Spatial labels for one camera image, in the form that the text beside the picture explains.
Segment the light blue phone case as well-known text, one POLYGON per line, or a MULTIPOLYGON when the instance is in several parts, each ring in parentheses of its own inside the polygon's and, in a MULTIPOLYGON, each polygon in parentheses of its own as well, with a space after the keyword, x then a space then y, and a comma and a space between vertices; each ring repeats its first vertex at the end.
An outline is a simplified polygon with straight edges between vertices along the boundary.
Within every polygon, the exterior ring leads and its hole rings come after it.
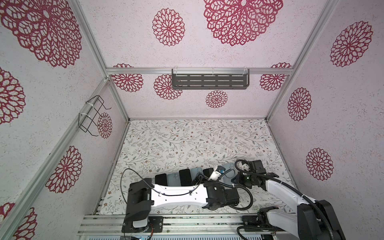
POLYGON ((192 182, 198 182, 201 178, 201 174, 203 174, 203 169, 201 167, 192 168, 190 170, 192 182))
POLYGON ((234 163, 224 164, 223 167, 225 168, 226 174, 221 178, 220 182, 227 185, 232 185, 232 179, 236 177, 238 171, 236 170, 234 163))
POLYGON ((170 173, 167 175, 168 186, 170 187, 180 187, 181 180, 179 172, 170 173))

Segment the phone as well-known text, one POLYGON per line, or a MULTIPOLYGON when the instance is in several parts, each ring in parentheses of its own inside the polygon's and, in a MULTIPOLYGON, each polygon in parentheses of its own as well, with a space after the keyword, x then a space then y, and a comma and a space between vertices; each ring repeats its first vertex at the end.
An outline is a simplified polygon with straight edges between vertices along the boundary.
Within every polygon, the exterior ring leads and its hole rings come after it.
POLYGON ((209 179, 210 176, 212 175, 212 173, 214 172, 214 169, 213 168, 207 168, 207 169, 204 169, 203 170, 203 174, 204 176, 209 179))
POLYGON ((182 187, 188 187, 192 185, 192 175, 190 169, 183 169, 179 171, 180 184, 182 187))
POLYGON ((155 176, 155 184, 161 186, 168 186, 168 177, 167 174, 158 174, 155 176))

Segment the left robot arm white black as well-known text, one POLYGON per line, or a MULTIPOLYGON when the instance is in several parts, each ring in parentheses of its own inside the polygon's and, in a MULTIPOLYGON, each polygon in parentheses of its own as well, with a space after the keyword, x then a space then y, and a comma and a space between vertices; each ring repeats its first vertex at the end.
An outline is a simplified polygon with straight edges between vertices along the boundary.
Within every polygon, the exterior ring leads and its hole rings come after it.
POLYGON ((215 211, 240 203, 239 193, 233 186, 217 181, 187 187, 169 187, 143 179, 130 184, 122 233, 143 232, 149 224, 151 210, 167 206, 192 205, 215 211))

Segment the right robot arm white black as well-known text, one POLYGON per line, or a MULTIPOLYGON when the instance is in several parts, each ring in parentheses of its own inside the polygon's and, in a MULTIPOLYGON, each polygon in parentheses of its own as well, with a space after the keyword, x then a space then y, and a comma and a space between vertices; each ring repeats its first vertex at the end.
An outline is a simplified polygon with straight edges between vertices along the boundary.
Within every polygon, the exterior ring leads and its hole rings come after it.
POLYGON ((311 198, 293 186, 279 180, 275 173, 269 173, 262 161, 237 160, 234 167, 238 171, 236 183, 250 190, 259 187, 277 197, 292 213, 278 207, 262 208, 257 220, 249 230, 283 230, 300 240, 344 240, 345 234, 333 206, 326 200, 311 198))

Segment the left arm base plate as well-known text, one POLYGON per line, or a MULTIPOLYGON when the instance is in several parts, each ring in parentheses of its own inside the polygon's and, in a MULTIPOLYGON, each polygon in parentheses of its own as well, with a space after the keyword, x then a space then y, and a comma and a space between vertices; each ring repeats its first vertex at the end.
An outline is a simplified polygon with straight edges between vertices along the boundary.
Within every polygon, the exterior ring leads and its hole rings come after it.
POLYGON ((163 231, 164 217, 147 217, 144 220, 124 220, 122 233, 161 233, 163 231))

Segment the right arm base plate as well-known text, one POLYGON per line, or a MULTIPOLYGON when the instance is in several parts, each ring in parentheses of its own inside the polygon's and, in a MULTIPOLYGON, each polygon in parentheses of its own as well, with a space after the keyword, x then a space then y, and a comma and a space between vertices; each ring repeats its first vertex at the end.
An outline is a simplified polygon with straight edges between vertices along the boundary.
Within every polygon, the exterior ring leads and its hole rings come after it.
POLYGON ((245 226, 246 232, 250 231, 268 231, 269 225, 265 222, 263 217, 258 215, 244 215, 242 216, 242 222, 245 226))

